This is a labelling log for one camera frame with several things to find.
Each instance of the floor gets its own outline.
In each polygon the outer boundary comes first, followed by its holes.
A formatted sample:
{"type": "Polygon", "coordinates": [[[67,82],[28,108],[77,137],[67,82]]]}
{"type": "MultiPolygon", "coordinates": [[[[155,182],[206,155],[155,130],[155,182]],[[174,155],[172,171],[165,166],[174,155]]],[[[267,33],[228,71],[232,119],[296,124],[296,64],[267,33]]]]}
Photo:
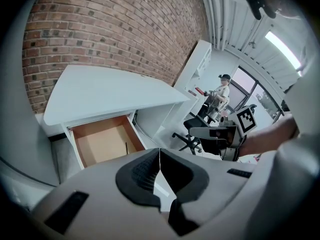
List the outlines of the floor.
{"type": "Polygon", "coordinates": [[[74,148],[67,138],[52,142],[52,154],[56,158],[56,170],[61,183],[81,171],[74,148]]]}

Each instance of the brick wall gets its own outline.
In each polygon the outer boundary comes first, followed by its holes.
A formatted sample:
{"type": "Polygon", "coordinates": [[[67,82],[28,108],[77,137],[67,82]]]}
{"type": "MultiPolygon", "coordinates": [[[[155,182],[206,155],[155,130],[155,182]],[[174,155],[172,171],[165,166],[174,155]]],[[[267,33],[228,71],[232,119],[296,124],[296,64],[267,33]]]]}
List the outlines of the brick wall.
{"type": "Polygon", "coordinates": [[[201,0],[37,0],[22,65],[35,113],[43,113],[68,64],[139,72],[172,85],[207,38],[201,0]]]}

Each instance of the black chair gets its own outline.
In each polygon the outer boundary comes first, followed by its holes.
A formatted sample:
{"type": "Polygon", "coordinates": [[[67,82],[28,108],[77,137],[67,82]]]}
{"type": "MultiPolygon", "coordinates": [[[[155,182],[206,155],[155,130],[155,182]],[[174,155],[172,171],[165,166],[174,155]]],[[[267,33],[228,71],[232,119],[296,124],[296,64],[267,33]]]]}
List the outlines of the black chair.
{"type": "MultiPolygon", "coordinates": [[[[190,113],[190,115],[194,118],[189,119],[183,123],[184,127],[187,128],[187,130],[189,130],[192,127],[210,127],[209,123],[206,122],[199,115],[194,115],[193,113],[190,113]]],[[[209,116],[208,114],[206,114],[206,116],[208,116],[209,118],[208,121],[213,120],[211,116],[209,116]]],[[[183,148],[179,149],[179,151],[185,150],[186,148],[190,148],[193,155],[196,155],[195,149],[197,149],[199,153],[202,152],[202,149],[198,146],[200,144],[199,138],[194,137],[193,139],[191,139],[192,136],[190,134],[188,134],[186,137],[183,137],[180,134],[177,134],[176,132],[172,134],[172,137],[178,137],[186,144],[183,148]]]]}

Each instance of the chair base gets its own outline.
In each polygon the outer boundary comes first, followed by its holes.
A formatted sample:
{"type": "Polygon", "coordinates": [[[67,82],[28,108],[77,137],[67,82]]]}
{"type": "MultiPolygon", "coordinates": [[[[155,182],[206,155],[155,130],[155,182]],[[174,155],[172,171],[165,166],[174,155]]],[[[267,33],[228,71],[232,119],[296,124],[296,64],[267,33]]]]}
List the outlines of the chair base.
{"type": "Polygon", "coordinates": [[[193,155],[196,155],[195,149],[198,150],[198,153],[202,152],[202,149],[198,146],[200,144],[200,141],[198,138],[191,139],[191,135],[189,134],[186,136],[187,138],[185,138],[180,134],[177,134],[176,132],[172,134],[172,137],[173,138],[178,137],[180,140],[182,140],[186,144],[183,148],[179,149],[179,151],[183,151],[187,148],[190,148],[191,153],[193,155]]]}

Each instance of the open drawer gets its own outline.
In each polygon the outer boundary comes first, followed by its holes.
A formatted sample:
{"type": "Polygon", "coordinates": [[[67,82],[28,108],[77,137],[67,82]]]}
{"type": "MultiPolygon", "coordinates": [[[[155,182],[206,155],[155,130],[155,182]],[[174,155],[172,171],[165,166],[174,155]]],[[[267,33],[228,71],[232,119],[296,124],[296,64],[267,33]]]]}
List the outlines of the open drawer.
{"type": "Polygon", "coordinates": [[[75,126],[70,129],[70,135],[82,169],[145,150],[126,115],[75,126]]]}

